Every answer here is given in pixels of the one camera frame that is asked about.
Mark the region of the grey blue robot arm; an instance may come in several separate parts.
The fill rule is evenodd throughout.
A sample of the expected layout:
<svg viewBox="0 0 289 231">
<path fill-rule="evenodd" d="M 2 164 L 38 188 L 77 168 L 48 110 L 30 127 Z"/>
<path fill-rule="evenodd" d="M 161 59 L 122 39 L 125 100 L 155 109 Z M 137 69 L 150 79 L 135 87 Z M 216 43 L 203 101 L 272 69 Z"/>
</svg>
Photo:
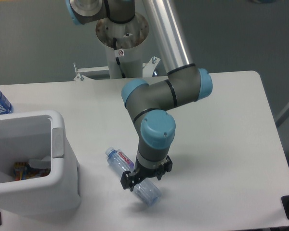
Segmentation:
<svg viewBox="0 0 289 231">
<path fill-rule="evenodd" d="M 75 24 L 97 22 L 96 33 L 111 48 L 119 77 L 127 78 L 122 58 L 130 48 L 152 31 L 157 39 L 168 78 L 148 84 L 144 79 L 130 77 L 121 96 L 139 136 L 133 171 L 121 176 L 124 189 L 132 190 L 146 178 L 161 177 L 170 172 L 172 161 L 168 151 L 175 135 L 175 121 L 168 110 L 208 97 L 212 79 L 205 69 L 197 68 L 191 59 L 180 20 L 172 0 L 143 2 L 150 25 L 138 22 L 132 0 L 68 0 L 66 7 Z"/>
</svg>

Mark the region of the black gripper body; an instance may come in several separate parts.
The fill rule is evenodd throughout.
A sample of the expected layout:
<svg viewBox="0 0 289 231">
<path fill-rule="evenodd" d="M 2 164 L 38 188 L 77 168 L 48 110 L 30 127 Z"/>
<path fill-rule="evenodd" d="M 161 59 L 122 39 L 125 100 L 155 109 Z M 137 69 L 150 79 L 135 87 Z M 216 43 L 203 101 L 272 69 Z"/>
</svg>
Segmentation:
<svg viewBox="0 0 289 231">
<path fill-rule="evenodd" d="M 164 175 L 164 164 L 158 164 L 155 168 L 147 168 L 136 160 L 135 170 L 136 178 L 144 180 L 146 178 L 157 178 L 160 180 Z"/>
</svg>

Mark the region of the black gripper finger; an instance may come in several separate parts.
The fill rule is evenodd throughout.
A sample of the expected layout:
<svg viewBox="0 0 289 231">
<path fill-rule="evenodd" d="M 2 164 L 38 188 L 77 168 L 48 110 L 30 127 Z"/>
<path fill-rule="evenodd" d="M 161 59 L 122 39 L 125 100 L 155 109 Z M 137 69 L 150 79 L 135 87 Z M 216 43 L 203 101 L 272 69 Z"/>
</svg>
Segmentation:
<svg viewBox="0 0 289 231">
<path fill-rule="evenodd" d="M 169 156 L 166 157 L 165 162 L 158 165 L 158 168 L 156 169 L 156 178 L 158 180 L 161 180 L 162 176 L 165 175 L 165 173 L 172 171 L 172 165 L 173 162 Z"/>
<path fill-rule="evenodd" d="M 124 171 L 122 173 L 120 183 L 123 189 L 129 189 L 133 192 L 134 187 L 141 183 L 145 179 L 145 173 L 143 170 L 136 169 L 134 171 Z"/>
</svg>

